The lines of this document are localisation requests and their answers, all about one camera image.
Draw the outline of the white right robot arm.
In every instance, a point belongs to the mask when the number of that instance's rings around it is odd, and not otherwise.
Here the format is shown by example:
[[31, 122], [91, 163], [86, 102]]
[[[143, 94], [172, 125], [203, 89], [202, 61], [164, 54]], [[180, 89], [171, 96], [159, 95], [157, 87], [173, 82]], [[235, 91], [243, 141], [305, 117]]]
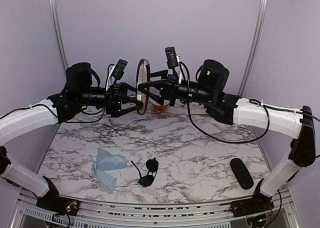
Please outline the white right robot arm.
[[315, 117], [309, 106], [301, 109], [266, 104], [224, 92], [229, 70], [220, 62], [207, 59], [199, 68], [196, 81], [180, 61], [168, 62], [168, 68], [152, 73], [147, 60], [141, 60], [136, 71], [138, 96], [146, 96], [159, 104], [176, 100], [198, 103], [216, 122], [260, 128], [265, 134], [275, 132], [291, 139], [287, 155], [264, 177], [248, 200], [247, 207], [258, 212], [273, 195], [302, 168], [312, 165], [316, 156]]

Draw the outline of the brown striped glasses case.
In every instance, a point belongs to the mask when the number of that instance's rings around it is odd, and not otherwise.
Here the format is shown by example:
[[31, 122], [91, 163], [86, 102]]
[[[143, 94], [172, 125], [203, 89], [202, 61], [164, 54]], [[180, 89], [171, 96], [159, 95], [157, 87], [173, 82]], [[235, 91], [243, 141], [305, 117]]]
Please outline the brown striped glasses case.
[[142, 89], [145, 89], [145, 84], [150, 81], [150, 63], [148, 59], [142, 58], [136, 70], [136, 98], [142, 102], [142, 107], [137, 110], [139, 115], [144, 115], [148, 108], [149, 96], [140, 90], [139, 86], [142, 85]]

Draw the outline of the black aviator sunglasses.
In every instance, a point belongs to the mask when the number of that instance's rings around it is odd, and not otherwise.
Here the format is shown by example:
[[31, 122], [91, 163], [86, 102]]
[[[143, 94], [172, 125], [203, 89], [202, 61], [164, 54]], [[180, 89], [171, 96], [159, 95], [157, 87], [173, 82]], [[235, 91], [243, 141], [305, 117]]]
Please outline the black aviator sunglasses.
[[139, 180], [137, 183], [142, 185], [144, 188], [151, 186], [158, 172], [158, 168], [159, 168], [158, 160], [155, 157], [147, 160], [145, 164], [147, 168], [147, 174], [144, 176], [142, 176], [140, 169], [136, 166], [134, 161], [131, 160], [130, 162], [138, 171]]

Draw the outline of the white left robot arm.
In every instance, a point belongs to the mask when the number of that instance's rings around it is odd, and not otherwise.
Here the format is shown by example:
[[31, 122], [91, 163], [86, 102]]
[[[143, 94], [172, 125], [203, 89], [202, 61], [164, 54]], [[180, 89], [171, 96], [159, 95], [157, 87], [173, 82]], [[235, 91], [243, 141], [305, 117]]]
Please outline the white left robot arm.
[[127, 61], [119, 59], [101, 86], [98, 74], [88, 62], [80, 62], [67, 68], [66, 83], [62, 91], [26, 107], [16, 108], [0, 117], [0, 176], [8, 183], [32, 192], [38, 203], [58, 211], [63, 207], [63, 199], [53, 182], [40, 176], [17, 162], [16, 155], [6, 149], [14, 141], [38, 138], [37, 131], [48, 130], [50, 126], [73, 123], [73, 118], [82, 113], [84, 107], [101, 108], [103, 114], [118, 118], [136, 111], [143, 103], [128, 96], [128, 91], [136, 89], [120, 82]]

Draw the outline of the black woven glasses case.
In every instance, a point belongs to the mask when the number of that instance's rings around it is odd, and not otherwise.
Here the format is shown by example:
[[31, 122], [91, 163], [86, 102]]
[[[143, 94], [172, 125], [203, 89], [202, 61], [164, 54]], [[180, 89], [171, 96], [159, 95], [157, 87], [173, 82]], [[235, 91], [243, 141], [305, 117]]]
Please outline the black woven glasses case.
[[254, 180], [240, 158], [233, 158], [230, 161], [230, 167], [242, 189], [249, 190], [254, 186]]

